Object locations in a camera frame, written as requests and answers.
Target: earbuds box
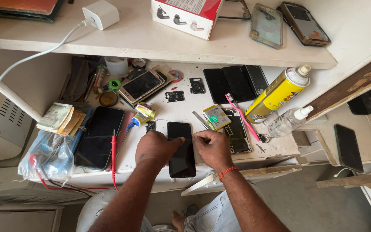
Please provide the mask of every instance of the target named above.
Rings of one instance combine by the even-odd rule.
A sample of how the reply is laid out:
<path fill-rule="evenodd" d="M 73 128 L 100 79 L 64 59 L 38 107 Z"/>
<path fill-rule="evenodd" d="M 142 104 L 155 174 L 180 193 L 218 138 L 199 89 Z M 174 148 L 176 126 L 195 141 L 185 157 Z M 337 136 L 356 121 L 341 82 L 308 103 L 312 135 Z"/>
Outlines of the earbuds box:
<path fill-rule="evenodd" d="M 151 0 L 152 19 L 208 40 L 224 0 Z"/>

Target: orange thread bracelet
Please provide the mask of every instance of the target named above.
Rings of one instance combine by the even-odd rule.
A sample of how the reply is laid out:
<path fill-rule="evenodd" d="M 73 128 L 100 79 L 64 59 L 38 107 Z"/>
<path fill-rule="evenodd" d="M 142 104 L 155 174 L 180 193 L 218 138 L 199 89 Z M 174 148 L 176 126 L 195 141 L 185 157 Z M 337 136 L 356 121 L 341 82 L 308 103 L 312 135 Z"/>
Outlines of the orange thread bracelet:
<path fill-rule="evenodd" d="M 221 181 L 221 178 L 223 178 L 223 176 L 224 176 L 226 173 L 228 173 L 229 171 L 234 170 L 234 169 L 239 170 L 238 167 L 230 167 L 229 169 L 225 170 L 224 172 L 219 172 L 219 174 L 220 174 L 220 179 L 219 179 L 219 181 L 222 182 L 222 181 Z"/>

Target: glue tube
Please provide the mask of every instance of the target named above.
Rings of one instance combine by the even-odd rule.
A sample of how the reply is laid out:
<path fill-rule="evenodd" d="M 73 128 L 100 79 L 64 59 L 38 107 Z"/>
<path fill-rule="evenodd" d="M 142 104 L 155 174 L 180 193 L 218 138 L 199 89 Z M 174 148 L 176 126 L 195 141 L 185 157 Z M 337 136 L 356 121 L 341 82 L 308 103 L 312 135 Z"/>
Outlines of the glue tube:
<path fill-rule="evenodd" d="M 136 115 L 134 115 L 134 117 L 131 119 L 131 123 L 130 125 L 127 126 L 127 130 L 133 128 L 135 125 L 136 126 L 140 126 L 146 122 L 148 122 L 149 120 L 151 120 L 152 118 L 154 118 L 153 116 L 144 116 L 141 112 L 138 112 Z"/>
<path fill-rule="evenodd" d="M 149 105 L 147 105 L 145 102 L 140 102 L 135 107 L 136 110 L 139 112 L 134 115 L 134 117 L 131 119 L 130 125 L 128 125 L 127 130 L 133 128 L 135 125 L 140 126 L 152 118 L 154 118 L 156 111 L 153 110 Z"/>

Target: earbud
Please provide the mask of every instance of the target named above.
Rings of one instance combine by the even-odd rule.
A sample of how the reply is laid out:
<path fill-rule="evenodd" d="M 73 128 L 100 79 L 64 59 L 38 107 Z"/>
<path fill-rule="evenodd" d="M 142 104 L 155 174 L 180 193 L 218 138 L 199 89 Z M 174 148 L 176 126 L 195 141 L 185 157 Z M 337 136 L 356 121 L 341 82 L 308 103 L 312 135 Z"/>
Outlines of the earbud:
<path fill-rule="evenodd" d="M 202 28 L 202 27 L 197 27 L 197 22 L 196 21 L 191 22 L 190 28 L 194 31 L 204 30 L 204 28 Z"/>
<path fill-rule="evenodd" d="M 187 22 L 180 22 L 180 16 L 178 14 L 174 15 L 173 21 L 175 24 L 187 24 Z"/>
<path fill-rule="evenodd" d="M 157 9 L 157 17 L 158 17 L 158 18 L 170 18 L 170 16 L 168 16 L 168 15 L 163 15 L 163 14 L 162 14 L 163 12 L 166 14 L 166 12 L 165 12 L 164 10 L 162 10 L 161 7 L 158 8 L 158 9 Z"/>

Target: plastic cup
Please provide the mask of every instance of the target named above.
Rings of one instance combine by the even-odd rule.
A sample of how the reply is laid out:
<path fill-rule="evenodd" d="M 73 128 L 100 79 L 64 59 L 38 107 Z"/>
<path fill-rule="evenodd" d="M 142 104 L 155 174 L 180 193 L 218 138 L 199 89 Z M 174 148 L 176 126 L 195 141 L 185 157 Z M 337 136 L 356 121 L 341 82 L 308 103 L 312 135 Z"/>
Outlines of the plastic cup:
<path fill-rule="evenodd" d="M 106 56 L 108 72 L 113 76 L 124 75 L 128 72 L 127 57 Z"/>

